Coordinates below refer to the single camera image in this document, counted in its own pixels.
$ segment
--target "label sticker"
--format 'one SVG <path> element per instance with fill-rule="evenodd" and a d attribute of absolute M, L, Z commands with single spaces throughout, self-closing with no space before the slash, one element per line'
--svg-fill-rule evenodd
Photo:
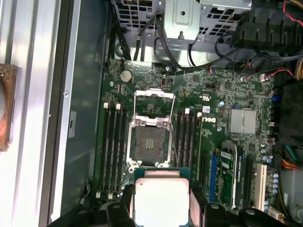
<path fill-rule="evenodd" d="M 72 138 L 75 136 L 76 114 L 76 111 L 71 111 L 68 138 Z"/>
<path fill-rule="evenodd" d="M 226 153 L 224 151 L 221 151 L 221 157 L 224 157 L 224 158 L 227 158 L 227 159 L 231 160 L 232 155 L 228 154 L 228 153 Z"/>
<path fill-rule="evenodd" d="M 229 165 L 226 164 L 226 163 L 224 163 L 224 162 L 222 162 L 222 167 L 224 167 L 224 168 L 226 168 L 226 169 L 229 169 Z"/>
<path fill-rule="evenodd" d="M 203 113 L 210 113 L 210 106 L 207 106 L 207 105 L 204 105 L 203 107 L 202 107 L 202 112 Z"/>

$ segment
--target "metal grille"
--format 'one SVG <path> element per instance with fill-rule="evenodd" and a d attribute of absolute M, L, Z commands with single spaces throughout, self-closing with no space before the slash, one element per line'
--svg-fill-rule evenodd
<path fill-rule="evenodd" d="M 201 5 L 201 35 L 221 36 L 229 31 L 234 31 L 241 14 L 242 8 L 217 8 L 212 5 Z M 121 0 L 115 3 L 116 12 L 121 26 L 142 28 L 156 11 L 163 12 L 165 0 Z M 156 30 L 155 24 L 149 29 Z"/>

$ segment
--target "colorful power wires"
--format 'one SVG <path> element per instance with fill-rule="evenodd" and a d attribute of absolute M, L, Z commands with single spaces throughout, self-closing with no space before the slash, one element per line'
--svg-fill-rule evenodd
<path fill-rule="evenodd" d="M 282 166 L 284 169 L 297 170 L 298 159 L 289 145 L 284 145 Z"/>

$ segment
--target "capacitor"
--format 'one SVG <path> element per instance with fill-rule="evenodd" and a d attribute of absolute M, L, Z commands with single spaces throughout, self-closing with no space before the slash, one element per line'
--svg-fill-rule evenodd
<path fill-rule="evenodd" d="M 277 189 L 273 189 L 273 188 L 269 188 L 269 192 L 276 195 L 278 193 L 278 190 Z"/>
<path fill-rule="evenodd" d="M 267 156 L 263 156 L 261 159 L 262 159 L 263 162 L 267 162 L 268 157 Z"/>
<path fill-rule="evenodd" d="M 275 173 L 271 173 L 270 176 L 275 179 L 279 178 L 279 174 L 275 174 Z"/>
<path fill-rule="evenodd" d="M 281 96 L 272 96 L 271 97 L 271 102 L 273 102 L 273 103 L 281 102 L 281 100 L 282 100 Z"/>
<path fill-rule="evenodd" d="M 273 91 L 268 91 L 263 96 L 264 96 L 264 98 L 271 98 L 273 96 L 273 94 L 274 94 Z"/>
<path fill-rule="evenodd" d="M 278 180 L 278 179 L 275 179 L 275 178 L 271 178 L 271 179 L 270 179 L 270 182 L 271 182 L 271 183 L 279 183 L 279 180 Z"/>
<path fill-rule="evenodd" d="M 223 107 L 223 106 L 225 106 L 225 102 L 224 101 L 221 101 L 221 102 L 218 103 L 218 107 Z"/>
<path fill-rule="evenodd" d="M 271 184 L 270 184 L 270 187 L 272 187 L 273 189 L 278 189 L 278 185 L 275 184 L 275 183 L 271 183 Z"/>

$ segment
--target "green circuit board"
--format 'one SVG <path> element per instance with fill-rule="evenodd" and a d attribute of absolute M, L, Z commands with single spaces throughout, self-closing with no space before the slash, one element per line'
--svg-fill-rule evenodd
<path fill-rule="evenodd" d="M 116 60 L 108 62 L 101 89 L 95 190 L 99 190 L 104 198 L 109 198 L 109 193 L 119 196 L 124 186 L 132 183 L 133 174 L 126 163 L 128 149 L 133 160 L 144 159 L 146 162 L 142 166 L 145 163 L 149 166 L 150 163 L 162 163 L 170 147 L 171 156 L 166 164 L 169 167 L 189 167 L 191 184 L 199 185 L 210 201 L 231 208 L 236 163 L 232 155 L 231 158 L 222 157 L 222 143 L 229 141 L 239 146 L 242 149 L 239 156 L 242 163 L 249 157 L 253 169 L 261 160 L 261 149 L 266 149 L 270 154 L 272 147 L 265 140 L 270 134 L 271 102 L 265 94 L 272 90 L 273 81 L 261 83 L 258 77 L 233 77 L 232 70 L 214 70 L 215 75 L 206 69 L 176 74 L 152 63 L 125 61 L 121 65 Z M 125 71 L 130 72 L 131 76 L 121 74 Z M 160 97 L 154 93 L 151 96 L 135 96 L 137 91 L 150 89 L 158 89 L 155 91 L 157 94 L 160 94 L 159 91 L 173 94 L 175 98 Z M 134 107 L 136 115 L 149 119 L 171 116 L 171 137 L 163 130 L 152 127 L 146 129 L 154 130 L 150 131 L 150 134 L 156 135 L 154 137 L 146 129 L 140 132 L 137 132 L 137 127 L 130 129 Z M 232 132 L 235 129 L 231 129 L 231 118 L 236 115 L 236 111 L 232 110 L 245 110 L 247 114 L 255 116 L 253 126 L 247 129 L 253 129 L 253 132 L 247 133 L 245 128 L 243 132 Z M 156 146 L 159 143 L 163 144 L 164 152 L 142 153 L 142 150 L 161 150 Z M 243 174 L 238 177 L 238 181 L 242 182 L 237 191 L 241 198 L 238 208 L 246 203 L 243 202 L 244 172 L 243 169 Z M 249 201 L 252 201 L 254 179 L 250 178 L 250 181 Z M 270 204 L 275 202 L 271 194 L 267 200 Z"/>

